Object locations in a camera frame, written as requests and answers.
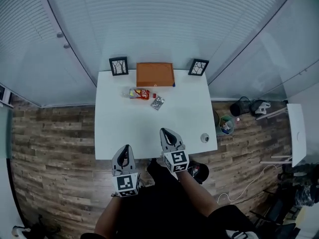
dark shoe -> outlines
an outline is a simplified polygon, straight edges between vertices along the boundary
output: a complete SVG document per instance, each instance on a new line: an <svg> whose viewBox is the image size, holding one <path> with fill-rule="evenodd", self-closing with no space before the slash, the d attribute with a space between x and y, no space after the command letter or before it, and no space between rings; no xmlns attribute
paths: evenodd
<svg viewBox="0 0 319 239"><path fill-rule="evenodd" d="M203 184L203 181L205 181L209 175L208 167L196 161L191 161L187 170L199 184Z"/></svg>
<svg viewBox="0 0 319 239"><path fill-rule="evenodd" d="M160 167L160 164L158 164L157 162L157 158L150 158L148 161L148 166L147 166L147 171L149 171L149 169L154 169L154 168L158 168Z"/></svg>
<svg viewBox="0 0 319 239"><path fill-rule="evenodd" d="M282 180L283 180L283 176L284 176L283 173L279 173L279 174L277 175L278 180L282 181Z"/></svg>

cable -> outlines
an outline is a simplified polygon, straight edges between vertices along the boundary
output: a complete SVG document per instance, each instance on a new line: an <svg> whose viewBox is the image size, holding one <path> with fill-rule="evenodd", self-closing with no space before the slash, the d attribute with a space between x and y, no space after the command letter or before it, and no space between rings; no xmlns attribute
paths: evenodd
<svg viewBox="0 0 319 239"><path fill-rule="evenodd" d="M282 166L276 167L275 165L267 165L267 166L261 171L260 175L259 175L256 179L254 179L251 183L249 183L249 184L247 185L247 187L243 190L243 192L240 194L240 196L239 196L238 198L236 198L236 199L234 199L234 200L230 200L230 199L229 199L229 195L228 195L227 193L221 193L221 194L219 195L218 199L217 199L217 203L219 202L219 198L220 198L222 195L226 195L227 198L228 198L228 200L229 200L230 202L234 202L234 201L236 201L237 199L239 199L239 198L244 194L244 192L246 191L246 189L250 186L250 184L252 184L253 182L257 181L257 180L259 179L259 177L263 174L263 172L265 171L265 169L266 169L267 167L269 167L269 166L274 166L276 169L282 168Z"/></svg>

trash bin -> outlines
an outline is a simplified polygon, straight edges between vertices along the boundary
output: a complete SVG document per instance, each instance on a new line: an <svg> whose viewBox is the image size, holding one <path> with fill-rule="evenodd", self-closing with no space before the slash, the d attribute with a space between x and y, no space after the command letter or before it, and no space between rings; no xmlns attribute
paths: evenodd
<svg viewBox="0 0 319 239"><path fill-rule="evenodd" d="M250 112L251 102L247 97L241 97L237 102L230 106L230 112L234 117Z"/></svg>
<svg viewBox="0 0 319 239"><path fill-rule="evenodd" d="M228 130L224 130L222 128L222 125L227 123L227 126L230 128ZM216 134L221 136L221 135L229 135L231 134L235 129L235 120L232 116L229 115L224 115L220 118L219 124L216 127Z"/></svg>

wooden floor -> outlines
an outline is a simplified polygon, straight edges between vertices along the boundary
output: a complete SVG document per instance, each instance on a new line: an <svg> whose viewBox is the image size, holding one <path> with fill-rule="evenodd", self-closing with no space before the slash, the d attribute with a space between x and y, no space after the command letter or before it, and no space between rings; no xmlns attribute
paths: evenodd
<svg viewBox="0 0 319 239"><path fill-rule="evenodd" d="M114 192L110 161L94 156L94 107L37 109L19 99L13 105L11 167L22 212L30 224L42 214L48 226L59 225L56 238L78 239L94 229ZM220 116L229 114L230 103L212 105ZM217 151L191 157L209 167L203 186L216 199L227 193L233 200L261 173L265 166L260 160L291 151L290 137L287 115L259 121L244 115L231 136L218 137ZM150 184L146 164L137 161L142 178ZM265 201L263 190L276 186L280 171L268 167L232 204L249 215ZM223 195L219 203L229 201Z"/></svg>

silver foil packet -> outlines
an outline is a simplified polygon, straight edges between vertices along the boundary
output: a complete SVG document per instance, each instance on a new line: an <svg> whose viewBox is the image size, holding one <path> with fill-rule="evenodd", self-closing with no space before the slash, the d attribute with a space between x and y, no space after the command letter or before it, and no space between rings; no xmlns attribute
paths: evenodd
<svg viewBox="0 0 319 239"><path fill-rule="evenodd" d="M159 110L160 107L162 106L162 104L164 104L165 100L164 98L161 98L160 96L157 96L155 98L155 100L153 101L153 103L151 103L151 106L156 109Z"/></svg>

